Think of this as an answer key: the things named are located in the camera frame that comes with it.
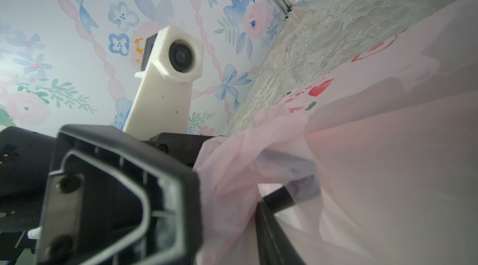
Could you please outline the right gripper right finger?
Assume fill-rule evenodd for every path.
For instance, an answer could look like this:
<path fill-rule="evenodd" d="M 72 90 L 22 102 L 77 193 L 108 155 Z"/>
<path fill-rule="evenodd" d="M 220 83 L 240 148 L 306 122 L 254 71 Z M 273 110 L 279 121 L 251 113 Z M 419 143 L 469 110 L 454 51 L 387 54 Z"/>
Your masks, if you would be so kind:
<path fill-rule="evenodd" d="M 256 206 L 255 226 L 260 265 L 305 264 L 265 202 Z"/>

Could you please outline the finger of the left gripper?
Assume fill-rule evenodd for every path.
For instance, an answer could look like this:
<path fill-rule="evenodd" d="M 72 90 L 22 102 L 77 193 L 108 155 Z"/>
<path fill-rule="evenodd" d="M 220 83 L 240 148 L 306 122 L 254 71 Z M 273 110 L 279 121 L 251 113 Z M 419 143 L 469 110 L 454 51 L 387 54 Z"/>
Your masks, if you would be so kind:
<path fill-rule="evenodd" d="M 288 182 L 263 198 L 262 210 L 272 214 L 311 200 L 321 193 L 321 187 L 315 175 Z"/>

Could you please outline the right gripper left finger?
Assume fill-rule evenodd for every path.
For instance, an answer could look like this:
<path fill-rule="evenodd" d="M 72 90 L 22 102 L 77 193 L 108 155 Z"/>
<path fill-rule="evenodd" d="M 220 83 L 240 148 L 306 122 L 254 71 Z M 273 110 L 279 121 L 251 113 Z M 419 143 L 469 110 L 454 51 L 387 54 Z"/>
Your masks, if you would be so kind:
<path fill-rule="evenodd" d="M 202 244 L 198 175 L 111 126 L 56 139 L 39 265 L 191 265 Z"/>

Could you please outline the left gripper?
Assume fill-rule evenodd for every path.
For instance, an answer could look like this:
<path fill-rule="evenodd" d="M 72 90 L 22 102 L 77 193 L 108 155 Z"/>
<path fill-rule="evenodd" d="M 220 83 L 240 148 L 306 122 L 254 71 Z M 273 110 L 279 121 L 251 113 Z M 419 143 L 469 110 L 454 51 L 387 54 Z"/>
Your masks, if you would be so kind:
<path fill-rule="evenodd" d="M 164 154 L 177 159 L 187 166 L 193 166 L 202 145 L 213 136 L 161 133 L 153 136 L 147 143 Z"/>

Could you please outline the pink plastic bag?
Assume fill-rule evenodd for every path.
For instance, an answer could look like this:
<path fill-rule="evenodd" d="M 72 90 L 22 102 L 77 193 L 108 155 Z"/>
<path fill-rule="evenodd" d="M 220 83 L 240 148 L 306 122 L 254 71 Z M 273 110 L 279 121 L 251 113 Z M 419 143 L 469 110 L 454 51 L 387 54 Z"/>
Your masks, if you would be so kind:
<path fill-rule="evenodd" d="M 458 0 L 206 141 L 200 265 L 258 262 L 261 184 L 308 265 L 478 262 L 478 0 Z"/>

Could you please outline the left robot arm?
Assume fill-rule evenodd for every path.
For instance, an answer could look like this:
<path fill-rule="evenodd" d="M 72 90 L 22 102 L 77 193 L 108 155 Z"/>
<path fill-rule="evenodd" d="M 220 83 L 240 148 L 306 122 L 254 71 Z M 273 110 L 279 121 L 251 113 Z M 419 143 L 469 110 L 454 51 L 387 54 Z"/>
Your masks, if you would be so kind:
<path fill-rule="evenodd" d="M 207 138 L 66 125 L 1 132 L 1 231 L 40 227 L 39 265 L 192 265 L 205 244 L 193 171 Z"/>

